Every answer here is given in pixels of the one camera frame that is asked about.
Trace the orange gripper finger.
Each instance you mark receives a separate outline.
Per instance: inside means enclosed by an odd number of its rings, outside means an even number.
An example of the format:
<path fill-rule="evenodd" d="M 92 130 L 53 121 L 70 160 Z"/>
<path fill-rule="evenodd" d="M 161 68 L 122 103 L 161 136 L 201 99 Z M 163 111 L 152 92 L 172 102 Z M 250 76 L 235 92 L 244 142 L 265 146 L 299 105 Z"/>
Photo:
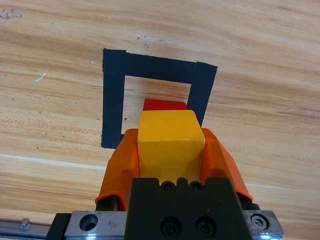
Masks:
<path fill-rule="evenodd" d="M 208 178 L 228 178 L 242 209 L 259 210 L 260 207 L 254 203 L 254 198 L 249 194 L 233 157 L 209 129 L 203 128 L 202 132 L 205 137 L 205 147 L 200 168 L 200 182 L 204 184 Z"/>
<path fill-rule="evenodd" d="M 125 132 L 109 159 L 95 203 L 115 196 L 118 209 L 127 210 L 132 180 L 139 176 L 138 129 L 133 128 Z"/>

